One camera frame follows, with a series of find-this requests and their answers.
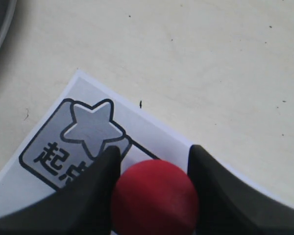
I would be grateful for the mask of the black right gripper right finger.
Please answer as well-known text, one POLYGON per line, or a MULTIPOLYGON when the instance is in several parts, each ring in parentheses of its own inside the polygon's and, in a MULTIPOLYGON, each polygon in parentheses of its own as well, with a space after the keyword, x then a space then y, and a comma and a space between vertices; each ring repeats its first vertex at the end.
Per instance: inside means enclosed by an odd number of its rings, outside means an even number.
POLYGON ((199 197, 197 235, 294 235, 294 209, 265 195, 192 145, 187 174, 199 197))

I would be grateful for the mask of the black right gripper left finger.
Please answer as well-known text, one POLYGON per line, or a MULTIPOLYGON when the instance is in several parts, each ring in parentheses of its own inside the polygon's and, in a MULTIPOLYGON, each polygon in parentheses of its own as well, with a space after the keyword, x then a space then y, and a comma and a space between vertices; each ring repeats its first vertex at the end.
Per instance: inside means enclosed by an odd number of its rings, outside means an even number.
POLYGON ((0 218, 0 235, 108 235, 121 154, 104 150, 90 167, 50 196, 0 218))

